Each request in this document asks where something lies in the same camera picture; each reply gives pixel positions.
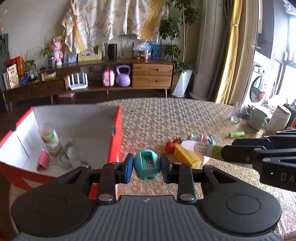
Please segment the orange snack box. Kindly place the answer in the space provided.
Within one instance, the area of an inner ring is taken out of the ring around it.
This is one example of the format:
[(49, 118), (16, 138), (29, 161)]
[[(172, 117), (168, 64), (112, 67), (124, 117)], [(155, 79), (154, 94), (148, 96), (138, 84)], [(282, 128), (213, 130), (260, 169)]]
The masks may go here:
[(4, 85), (6, 90), (14, 89), (19, 86), (19, 76), (16, 64), (9, 66), (3, 73)]

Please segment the red orange toy figure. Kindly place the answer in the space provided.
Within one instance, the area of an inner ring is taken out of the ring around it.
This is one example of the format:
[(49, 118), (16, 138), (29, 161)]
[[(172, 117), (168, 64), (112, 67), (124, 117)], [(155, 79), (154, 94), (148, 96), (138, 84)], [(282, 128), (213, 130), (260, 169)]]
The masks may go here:
[(180, 144), (183, 140), (181, 138), (175, 138), (171, 142), (167, 142), (165, 145), (165, 153), (171, 154), (175, 151), (176, 145)]

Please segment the pink folded card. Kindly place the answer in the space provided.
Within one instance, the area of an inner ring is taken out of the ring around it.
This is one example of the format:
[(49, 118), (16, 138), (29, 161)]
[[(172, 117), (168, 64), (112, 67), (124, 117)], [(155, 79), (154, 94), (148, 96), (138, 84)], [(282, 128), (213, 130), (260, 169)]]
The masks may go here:
[(43, 149), (37, 161), (37, 171), (42, 171), (48, 169), (50, 155)]

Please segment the pink doll figure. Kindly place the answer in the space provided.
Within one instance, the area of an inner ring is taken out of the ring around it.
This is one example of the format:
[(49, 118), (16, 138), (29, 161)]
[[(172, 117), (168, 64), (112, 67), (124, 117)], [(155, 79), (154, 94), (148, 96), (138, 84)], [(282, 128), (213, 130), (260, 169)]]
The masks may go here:
[(62, 66), (62, 59), (64, 54), (62, 52), (64, 36), (56, 36), (50, 41), (53, 57), (57, 67)]

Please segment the small potted plant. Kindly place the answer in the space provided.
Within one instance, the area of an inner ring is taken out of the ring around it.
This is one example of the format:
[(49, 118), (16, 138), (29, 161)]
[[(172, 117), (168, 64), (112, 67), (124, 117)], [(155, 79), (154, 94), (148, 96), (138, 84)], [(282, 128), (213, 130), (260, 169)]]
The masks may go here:
[(49, 69), (54, 68), (55, 67), (55, 57), (54, 57), (54, 53), (52, 50), (52, 42), (48, 41), (47, 37), (44, 36), (43, 43), (44, 43), (44, 47), (40, 49), (39, 56), (40, 56), (40, 58), (47, 57), (48, 68)]

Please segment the plastic bag of fruit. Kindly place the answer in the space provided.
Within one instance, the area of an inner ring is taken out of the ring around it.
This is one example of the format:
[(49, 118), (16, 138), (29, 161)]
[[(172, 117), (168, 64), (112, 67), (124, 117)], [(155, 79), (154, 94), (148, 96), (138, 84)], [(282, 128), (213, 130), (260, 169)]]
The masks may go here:
[(136, 41), (133, 43), (133, 53), (136, 60), (147, 61), (151, 55), (151, 47), (148, 41)]

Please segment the green label plastic jar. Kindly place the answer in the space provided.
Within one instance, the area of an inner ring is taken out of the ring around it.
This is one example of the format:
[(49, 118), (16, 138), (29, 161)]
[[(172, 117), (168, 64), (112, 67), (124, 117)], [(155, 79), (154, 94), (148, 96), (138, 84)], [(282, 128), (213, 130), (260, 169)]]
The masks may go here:
[(53, 157), (59, 156), (62, 151), (62, 145), (54, 125), (51, 123), (43, 123), (39, 126), (38, 132), (49, 155)]

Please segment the small green tube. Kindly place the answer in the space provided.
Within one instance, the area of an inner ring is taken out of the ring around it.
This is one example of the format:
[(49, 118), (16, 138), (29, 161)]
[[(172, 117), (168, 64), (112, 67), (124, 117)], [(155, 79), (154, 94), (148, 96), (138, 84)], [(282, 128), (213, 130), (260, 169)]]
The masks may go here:
[(237, 138), (237, 137), (243, 137), (245, 135), (244, 131), (236, 131), (236, 132), (230, 132), (228, 134), (229, 138)]

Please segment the washing machine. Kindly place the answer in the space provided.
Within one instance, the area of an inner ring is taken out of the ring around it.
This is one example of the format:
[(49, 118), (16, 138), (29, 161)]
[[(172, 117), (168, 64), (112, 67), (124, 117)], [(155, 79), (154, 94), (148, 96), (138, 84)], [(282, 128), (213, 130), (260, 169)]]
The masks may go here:
[(259, 108), (271, 97), (278, 78), (277, 71), (269, 71), (264, 66), (253, 62), (244, 90), (242, 103), (245, 106)]

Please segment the purple kettlebell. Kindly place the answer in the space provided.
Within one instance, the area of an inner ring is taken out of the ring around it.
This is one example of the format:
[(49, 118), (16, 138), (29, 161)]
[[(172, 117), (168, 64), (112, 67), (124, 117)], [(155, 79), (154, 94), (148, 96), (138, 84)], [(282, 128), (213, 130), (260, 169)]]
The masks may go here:
[[(120, 69), (125, 68), (128, 70), (127, 73), (121, 73)], [(131, 67), (129, 65), (118, 65), (116, 67), (116, 84), (120, 87), (128, 87), (130, 85), (130, 71)]]

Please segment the blue gift bag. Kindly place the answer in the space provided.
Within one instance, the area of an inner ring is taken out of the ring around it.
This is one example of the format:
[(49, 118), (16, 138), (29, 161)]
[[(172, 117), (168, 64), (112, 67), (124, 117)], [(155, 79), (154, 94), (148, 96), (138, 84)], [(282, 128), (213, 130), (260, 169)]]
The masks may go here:
[(161, 59), (162, 57), (162, 43), (154, 43), (148, 41), (151, 59)]

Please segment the pink heart-shaped box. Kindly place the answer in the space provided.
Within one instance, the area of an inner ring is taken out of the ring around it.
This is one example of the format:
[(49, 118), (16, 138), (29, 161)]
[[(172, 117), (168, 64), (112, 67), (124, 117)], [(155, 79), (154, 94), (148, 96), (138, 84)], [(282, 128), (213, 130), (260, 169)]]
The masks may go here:
[[(211, 143), (211, 139), (210, 139), (210, 137), (209, 137), (208, 135), (206, 135), (206, 134), (202, 134), (202, 135), (200, 135), (200, 137), (199, 137), (199, 142), (206, 143), (206, 144), (210, 144), (210, 143)], [(202, 165), (206, 164), (206, 163), (210, 160), (209, 157), (207, 157), (207, 156), (203, 156), (203, 155), (201, 155), (201, 154), (197, 154), (197, 156), (198, 156), (199, 159), (201, 160)]]

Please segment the black cylindrical speaker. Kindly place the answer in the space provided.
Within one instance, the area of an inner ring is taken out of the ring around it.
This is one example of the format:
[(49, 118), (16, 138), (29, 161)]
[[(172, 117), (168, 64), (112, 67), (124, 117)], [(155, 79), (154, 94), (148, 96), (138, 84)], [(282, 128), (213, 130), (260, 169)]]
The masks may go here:
[(117, 59), (117, 44), (108, 44), (107, 52), (109, 60)]

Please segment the yellow small box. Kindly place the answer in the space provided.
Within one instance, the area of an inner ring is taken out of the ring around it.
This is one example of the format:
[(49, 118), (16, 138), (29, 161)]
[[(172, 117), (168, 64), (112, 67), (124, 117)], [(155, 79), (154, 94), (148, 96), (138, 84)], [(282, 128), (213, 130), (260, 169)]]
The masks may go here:
[(202, 164), (201, 159), (194, 152), (184, 149), (181, 144), (175, 146), (174, 157), (178, 162), (188, 164), (191, 168), (197, 169)]

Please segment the tall potted tree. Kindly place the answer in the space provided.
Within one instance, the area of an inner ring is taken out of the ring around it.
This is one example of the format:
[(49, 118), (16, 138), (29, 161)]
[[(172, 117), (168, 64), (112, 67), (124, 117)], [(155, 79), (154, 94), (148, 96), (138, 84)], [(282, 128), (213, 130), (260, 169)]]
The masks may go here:
[(189, 28), (200, 15), (194, 1), (167, 1), (166, 13), (159, 26), (159, 36), (165, 40), (164, 56), (173, 64), (171, 94), (182, 98), (193, 74), (191, 64), (186, 61)]

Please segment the green ceramic mug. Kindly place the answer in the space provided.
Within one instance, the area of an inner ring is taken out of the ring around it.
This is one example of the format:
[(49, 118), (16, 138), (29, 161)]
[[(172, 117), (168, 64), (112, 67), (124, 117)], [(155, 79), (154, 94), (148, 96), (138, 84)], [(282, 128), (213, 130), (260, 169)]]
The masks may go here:
[(249, 115), (249, 125), (255, 130), (267, 127), (267, 115), (260, 109), (253, 108)]

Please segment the white thermos pitcher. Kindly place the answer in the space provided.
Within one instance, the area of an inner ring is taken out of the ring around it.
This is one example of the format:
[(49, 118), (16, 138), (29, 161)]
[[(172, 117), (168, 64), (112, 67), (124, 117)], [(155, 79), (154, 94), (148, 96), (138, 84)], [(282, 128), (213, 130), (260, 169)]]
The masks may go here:
[(273, 113), (266, 130), (271, 133), (283, 131), (290, 119), (290, 115), (291, 112), (286, 107), (279, 105)]

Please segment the wooden TV cabinet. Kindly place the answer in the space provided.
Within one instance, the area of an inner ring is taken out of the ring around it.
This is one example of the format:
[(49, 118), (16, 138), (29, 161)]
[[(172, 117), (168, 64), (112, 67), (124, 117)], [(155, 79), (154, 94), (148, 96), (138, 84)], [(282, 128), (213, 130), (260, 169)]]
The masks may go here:
[[(105, 68), (111, 68), (115, 75), (118, 65), (129, 65), (130, 85), (120, 87), (116, 83), (112, 87), (105, 87), (102, 82), (102, 73)], [(149, 59), (141, 61), (136, 59), (97, 60), (72, 63), (60, 68), (46, 69), (41, 72), (41, 81), (29, 81), (14, 89), (4, 90), (1, 96), (5, 103), (11, 105), (14, 101), (42, 97), (52, 98), (59, 94), (72, 92), (98, 92), (106, 93), (113, 90), (145, 90), (163, 89), (167, 91), (173, 83), (173, 64), (167, 60)], [(67, 76), (72, 73), (85, 72), (88, 75), (88, 87), (83, 90), (69, 89)]]

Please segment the clear drinking glass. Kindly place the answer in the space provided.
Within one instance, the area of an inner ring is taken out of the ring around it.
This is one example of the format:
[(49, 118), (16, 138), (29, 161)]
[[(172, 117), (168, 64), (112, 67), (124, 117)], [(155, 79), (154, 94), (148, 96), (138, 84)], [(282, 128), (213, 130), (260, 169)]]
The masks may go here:
[(241, 102), (236, 102), (234, 105), (233, 113), (231, 116), (232, 123), (239, 123), (243, 116), (243, 104)]

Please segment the clear plastic cup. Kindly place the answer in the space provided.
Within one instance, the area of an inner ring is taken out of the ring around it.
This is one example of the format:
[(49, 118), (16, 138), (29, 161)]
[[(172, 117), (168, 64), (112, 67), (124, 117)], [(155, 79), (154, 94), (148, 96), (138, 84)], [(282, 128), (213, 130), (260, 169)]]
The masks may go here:
[(64, 156), (73, 168), (89, 166), (88, 154), (84, 147), (77, 144), (74, 140), (68, 141), (64, 147)]

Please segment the red cardboard storage box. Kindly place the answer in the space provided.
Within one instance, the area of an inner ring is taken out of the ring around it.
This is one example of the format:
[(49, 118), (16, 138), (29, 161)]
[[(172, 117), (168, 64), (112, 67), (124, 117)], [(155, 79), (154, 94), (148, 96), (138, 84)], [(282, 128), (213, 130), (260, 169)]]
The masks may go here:
[(48, 105), (30, 108), (1, 139), (1, 173), (16, 187), (30, 190), (67, 173), (51, 157), (46, 170), (37, 170), (45, 145), (38, 129), (54, 126), (62, 145), (74, 141), (78, 157), (92, 169), (119, 162), (122, 142), (121, 107), (116, 105)]

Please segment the teal round pencil sharpener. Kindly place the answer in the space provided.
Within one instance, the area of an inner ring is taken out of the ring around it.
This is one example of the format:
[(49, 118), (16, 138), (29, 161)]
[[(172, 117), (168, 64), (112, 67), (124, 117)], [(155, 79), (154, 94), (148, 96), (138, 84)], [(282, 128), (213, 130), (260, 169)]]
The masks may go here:
[(133, 167), (137, 177), (143, 181), (155, 180), (161, 172), (159, 157), (150, 149), (141, 150), (135, 155)]

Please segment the cream picture frame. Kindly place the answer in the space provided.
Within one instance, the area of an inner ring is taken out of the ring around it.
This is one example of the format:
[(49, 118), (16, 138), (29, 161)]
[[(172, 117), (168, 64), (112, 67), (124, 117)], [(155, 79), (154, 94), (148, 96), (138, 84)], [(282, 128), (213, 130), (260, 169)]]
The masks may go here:
[(78, 62), (96, 61), (102, 59), (102, 44), (83, 50), (78, 54)]

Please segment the yellow curtain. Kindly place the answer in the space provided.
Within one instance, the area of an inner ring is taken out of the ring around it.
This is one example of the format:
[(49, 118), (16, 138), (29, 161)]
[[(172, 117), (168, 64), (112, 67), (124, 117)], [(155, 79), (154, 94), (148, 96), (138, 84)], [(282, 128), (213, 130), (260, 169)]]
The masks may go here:
[(224, 64), (218, 84), (218, 89), (214, 98), (215, 103), (227, 104), (229, 101), (230, 90), (236, 65), (241, 11), (242, 1), (233, 1), (228, 27), (226, 55), (224, 58)]

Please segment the green orange pen holder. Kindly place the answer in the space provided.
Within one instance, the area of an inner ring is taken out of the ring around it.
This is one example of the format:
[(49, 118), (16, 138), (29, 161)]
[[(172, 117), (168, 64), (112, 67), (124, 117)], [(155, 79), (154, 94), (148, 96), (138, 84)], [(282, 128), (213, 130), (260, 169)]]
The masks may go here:
[(296, 103), (296, 99), (293, 101), (292, 104), (288, 104), (288, 103), (284, 104), (284, 107), (287, 108), (290, 111), (290, 119), (288, 120), (287, 125), (285, 126), (286, 128), (291, 126), (293, 120), (296, 117), (295, 103)]

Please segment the white green tube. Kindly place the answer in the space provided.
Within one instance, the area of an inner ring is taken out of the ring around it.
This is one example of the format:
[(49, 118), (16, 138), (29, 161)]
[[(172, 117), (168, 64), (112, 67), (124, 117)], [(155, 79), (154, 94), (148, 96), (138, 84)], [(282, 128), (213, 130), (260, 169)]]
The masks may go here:
[(210, 145), (202, 142), (195, 142), (195, 141), (183, 141), (181, 146), (191, 152), (196, 154), (200, 154), (202, 156), (207, 156), (212, 159), (223, 161), (221, 151), (223, 147), (217, 145)]

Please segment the white wifi router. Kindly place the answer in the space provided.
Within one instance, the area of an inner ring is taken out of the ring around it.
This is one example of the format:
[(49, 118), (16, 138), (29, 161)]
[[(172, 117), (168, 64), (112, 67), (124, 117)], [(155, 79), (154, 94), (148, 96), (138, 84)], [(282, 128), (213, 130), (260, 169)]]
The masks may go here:
[(67, 82), (71, 91), (83, 90), (88, 87), (88, 75), (85, 72), (72, 73), (67, 76)]

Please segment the floral hanging cloth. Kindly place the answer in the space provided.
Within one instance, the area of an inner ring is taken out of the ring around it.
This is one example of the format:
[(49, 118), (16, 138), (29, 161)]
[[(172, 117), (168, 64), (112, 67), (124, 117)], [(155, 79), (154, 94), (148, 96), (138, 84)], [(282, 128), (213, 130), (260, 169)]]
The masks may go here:
[(157, 41), (166, 1), (71, 1), (62, 20), (65, 45), (74, 55), (121, 35)]

